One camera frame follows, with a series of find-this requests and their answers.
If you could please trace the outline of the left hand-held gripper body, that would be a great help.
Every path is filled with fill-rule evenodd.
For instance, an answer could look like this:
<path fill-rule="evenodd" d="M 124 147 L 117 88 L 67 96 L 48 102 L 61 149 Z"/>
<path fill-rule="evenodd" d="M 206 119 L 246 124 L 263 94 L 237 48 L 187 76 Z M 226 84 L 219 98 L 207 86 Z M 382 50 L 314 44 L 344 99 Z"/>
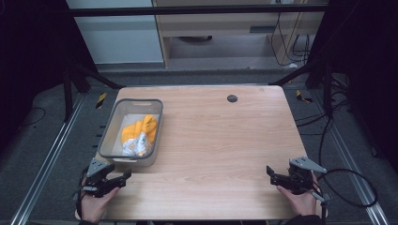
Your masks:
<path fill-rule="evenodd" d="M 92 158 L 85 173 L 85 183 L 83 190 L 92 194 L 96 198 L 101 198 L 109 193 L 112 188 L 108 188 L 109 179 L 101 175 L 101 171 L 111 163 Z"/>

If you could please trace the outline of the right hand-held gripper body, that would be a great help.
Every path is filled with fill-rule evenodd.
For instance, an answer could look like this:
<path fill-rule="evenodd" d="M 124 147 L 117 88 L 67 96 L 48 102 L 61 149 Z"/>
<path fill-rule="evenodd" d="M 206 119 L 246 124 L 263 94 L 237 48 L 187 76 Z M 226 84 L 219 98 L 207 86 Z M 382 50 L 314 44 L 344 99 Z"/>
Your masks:
<path fill-rule="evenodd" d="M 302 194 L 313 188 L 312 172 L 326 173 L 327 170 L 308 157 L 297 157 L 289 160 L 289 175 L 293 182 L 290 190 L 296 194 Z"/>

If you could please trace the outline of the person's right hand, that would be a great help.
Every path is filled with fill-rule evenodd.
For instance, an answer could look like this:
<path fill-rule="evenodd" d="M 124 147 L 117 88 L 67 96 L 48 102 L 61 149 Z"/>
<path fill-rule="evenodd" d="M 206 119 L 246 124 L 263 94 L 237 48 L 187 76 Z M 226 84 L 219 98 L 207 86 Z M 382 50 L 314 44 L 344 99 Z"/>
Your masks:
<path fill-rule="evenodd" d="M 296 195 L 284 187 L 277 186 L 276 188 L 289 201 L 296 216 L 311 216 L 316 214 L 316 198 L 312 190 Z"/>

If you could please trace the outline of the person's left hand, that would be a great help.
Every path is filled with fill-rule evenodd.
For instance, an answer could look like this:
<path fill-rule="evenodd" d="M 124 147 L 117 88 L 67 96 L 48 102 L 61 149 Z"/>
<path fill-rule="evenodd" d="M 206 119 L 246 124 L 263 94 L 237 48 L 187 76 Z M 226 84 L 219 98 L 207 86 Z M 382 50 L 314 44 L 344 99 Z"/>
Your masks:
<path fill-rule="evenodd" d="M 116 196 L 119 191 L 119 187 L 115 187 L 108 194 L 101 198 L 95 198 L 92 195 L 86 194 L 83 190 L 81 191 L 81 220 L 91 221 L 94 223 L 100 223 L 100 220 L 107 209 L 108 204 Z"/>

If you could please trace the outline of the grey plastic bin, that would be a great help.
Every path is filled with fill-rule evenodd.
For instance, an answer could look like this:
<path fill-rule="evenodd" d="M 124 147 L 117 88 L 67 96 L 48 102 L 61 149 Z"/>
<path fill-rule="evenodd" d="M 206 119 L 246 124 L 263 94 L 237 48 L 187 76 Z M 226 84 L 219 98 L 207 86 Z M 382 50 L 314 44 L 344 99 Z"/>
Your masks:
<path fill-rule="evenodd" d="M 108 125 L 98 147 L 101 157 L 114 163 L 129 163 L 134 167 L 147 167 L 157 158 L 157 145 L 160 139 L 163 104 L 159 99 L 120 99 L 112 110 Z M 155 141 L 144 157 L 129 157 L 122 155 L 121 132 L 128 125 L 141 120 L 145 114 L 152 114 L 158 120 Z"/>

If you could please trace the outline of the yellow and white cloth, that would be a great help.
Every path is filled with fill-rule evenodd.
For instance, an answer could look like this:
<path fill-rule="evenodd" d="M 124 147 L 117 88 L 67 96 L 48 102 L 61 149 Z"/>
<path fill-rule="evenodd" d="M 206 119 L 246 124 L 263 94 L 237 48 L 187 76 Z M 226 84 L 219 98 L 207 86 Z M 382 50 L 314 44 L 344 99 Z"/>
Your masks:
<path fill-rule="evenodd" d="M 146 156 L 157 134 L 158 120 L 152 114 L 145 114 L 141 120 L 122 129 L 122 155 L 129 157 Z"/>

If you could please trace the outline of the yellow and black floor tape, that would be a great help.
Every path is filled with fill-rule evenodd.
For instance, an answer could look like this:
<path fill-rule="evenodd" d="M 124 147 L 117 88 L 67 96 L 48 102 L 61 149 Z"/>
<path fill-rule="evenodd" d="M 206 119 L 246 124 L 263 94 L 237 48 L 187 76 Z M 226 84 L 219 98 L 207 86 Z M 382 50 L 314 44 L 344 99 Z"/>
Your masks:
<path fill-rule="evenodd" d="M 104 100 L 106 99 L 106 96 L 107 96 L 107 93 L 101 93 L 100 95 L 99 95 L 99 99 L 98 99 L 98 101 L 97 101 L 97 103 L 96 103 L 96 109 L 100 109 L 101 107 L 102 107 L 102 105 L 103 105 L 103 102 L 104 102 Z"/>
<path fill-rule="evenodd" d="M 314 102 L 310 97 L 304 97 L 299 90 L 296 90 L 296 99 L 301 100 L 303 102 L 312 103 Z"/>

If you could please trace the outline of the black metal stand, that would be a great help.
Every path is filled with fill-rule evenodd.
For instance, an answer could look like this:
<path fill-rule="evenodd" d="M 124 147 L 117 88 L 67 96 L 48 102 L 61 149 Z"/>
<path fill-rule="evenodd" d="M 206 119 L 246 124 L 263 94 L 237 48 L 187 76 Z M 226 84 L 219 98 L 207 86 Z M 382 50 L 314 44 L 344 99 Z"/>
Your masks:
<path fill-rule="evenodd" d="M 285 77 L 276 82 L 271 82 L 270 85 L 283 86 L 289 81 L 296 79 L 299 75 L 308 73 L 309 76 L 305 85 L 312 89 L 323 83 L 323 109 L 328 118 L 332 117 L 331 106 L 331 65 L 328 62 L 320 62 L 314 60 L 307 63 L 305 66 L 300 67 Z"/>
<path fill-rule="evenodd" d="M 97 71 L 84 67 L 80 64 L 67 63 L 63 72 L 64 100 L 65 100 L 65 122 L 71 118 L 73 113 L 72 91 L 71 86 L 74 85 L 79 93 L 88 93 L 91 86 L 86 77 L 105 84 L 112 89 L 121 89 L 123 85 L 112 82 L 101 76 Z"/>

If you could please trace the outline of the black curtain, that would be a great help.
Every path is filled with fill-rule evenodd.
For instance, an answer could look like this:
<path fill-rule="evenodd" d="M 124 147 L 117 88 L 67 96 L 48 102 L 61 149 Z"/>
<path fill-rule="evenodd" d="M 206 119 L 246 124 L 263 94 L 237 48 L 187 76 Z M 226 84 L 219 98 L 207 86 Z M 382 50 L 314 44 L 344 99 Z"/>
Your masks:
<path fill-rule="evenodd" d="M 329 0 L 310 59 L 348 76 L 374 147 L 398 173 L 398 0 Z"/>
<path fill-rule="evenodd" d="M 75 20 L 47 15 L 67 0 L 0 0 L 0 155 L 35 96 L 63 82 L 68 60 L 97 68 Z"/>

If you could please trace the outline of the white cabinet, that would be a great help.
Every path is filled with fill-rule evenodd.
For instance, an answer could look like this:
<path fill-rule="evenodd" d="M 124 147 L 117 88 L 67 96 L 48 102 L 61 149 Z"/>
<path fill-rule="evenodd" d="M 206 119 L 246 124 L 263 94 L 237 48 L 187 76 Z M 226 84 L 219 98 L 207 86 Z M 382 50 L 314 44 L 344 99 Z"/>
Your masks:
<path fill-rule="evenodd" d="M 146 8 L 151 0 L 67 0 L 70 9 Z M 153 15 L 76 17 L 75 22 L 96 65 L 162 63 Z"/>

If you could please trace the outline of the light wooden desk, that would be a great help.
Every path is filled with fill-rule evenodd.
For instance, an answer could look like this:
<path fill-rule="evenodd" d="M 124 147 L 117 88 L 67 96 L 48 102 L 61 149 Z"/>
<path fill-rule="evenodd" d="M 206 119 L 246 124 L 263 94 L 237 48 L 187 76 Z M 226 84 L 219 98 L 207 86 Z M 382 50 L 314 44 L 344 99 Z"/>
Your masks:
<path fill-rule="evenodd" d="M 155 7 L 326 4 L 329 0 L 151 0 Z M 320 12 L 158 15 L 161 46 L 176 37 L 266 34 L 277 62 L 291 60 L 294 41 L 314 35 L 324 17 Z"/>

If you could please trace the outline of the aluminium floor rail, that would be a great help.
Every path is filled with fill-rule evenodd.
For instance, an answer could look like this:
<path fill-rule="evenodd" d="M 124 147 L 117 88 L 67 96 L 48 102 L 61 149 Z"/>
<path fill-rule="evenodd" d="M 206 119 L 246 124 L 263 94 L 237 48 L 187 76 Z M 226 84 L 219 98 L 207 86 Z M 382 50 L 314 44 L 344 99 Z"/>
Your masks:
<path fill-rule="evenodd" d="M 331 141 L 334 144 L 334 149 L 339 156 L 340 160 L 344 165 L 344 169 L 348 171 L 350 181 L 359 195 L 360 202 L 364 205 L 365 210 L 372 221 L 373 225 L 390 225 L 387 216 L 385 215 L 382 207 L 378 203 L 376 191 L 372 188 L 371 183 L 366 181 L 365 178 L 359 177 L 362 171 L 355 159 L 349 153 L 348 147 L 344 142 L 343 136 L 339 129 L 333 124 L 333 120 L 328 118 L 323 109 L 323 102 L 321 93 L 317 90 L 310 90 L 310 94 L 313 97 L 314 104 L 318 110 L 324 114 L 322 120 L 326 123 L 323 129 L 322 142 L 326 135 L 331 137 Z M 321 161 L 321 149 L 323 143 L 320 143 L 318 150 L 318 161 Z"/>
<path fill-rule="evenodd" d="M 44 159 L 41 167 L 33 181 L 31 187 L 26 193 L 23 202 L 19 206 L 18 210 L 14 214 L 9 225 L 25 225 L 29 219 L 33 208 L 35 207 L 38 197 L 40 196 L 48 177 L 53 170 L 55 162 L 61 153 L 63 146 L 70 134 L 70 131 L 79 115 L 82 105 L 84 103 L 85 94 L 78 94 L 75 102 L 72 105 L 72 113 L 69 119 L 62 124 L 50 150 Z"/>

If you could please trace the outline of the black horizontal frame bar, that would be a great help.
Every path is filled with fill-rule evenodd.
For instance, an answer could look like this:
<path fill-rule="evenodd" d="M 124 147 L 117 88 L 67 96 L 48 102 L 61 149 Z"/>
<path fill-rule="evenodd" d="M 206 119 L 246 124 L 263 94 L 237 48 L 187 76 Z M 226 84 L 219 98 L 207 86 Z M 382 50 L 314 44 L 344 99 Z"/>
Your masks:
<path fill-rule="evenodd" d="M 328 4 L 290 5 L 231 5 L 192 7 L 119 7 L 119 8 L 78 8 L 64 11 L 73 17 L 100 16 L 146 16 L 146 15 L 190 15 L 190 14 L 232 14 L 232 13 L 273 13 L 273 12 L 320 12 L 329 9 Z"/>

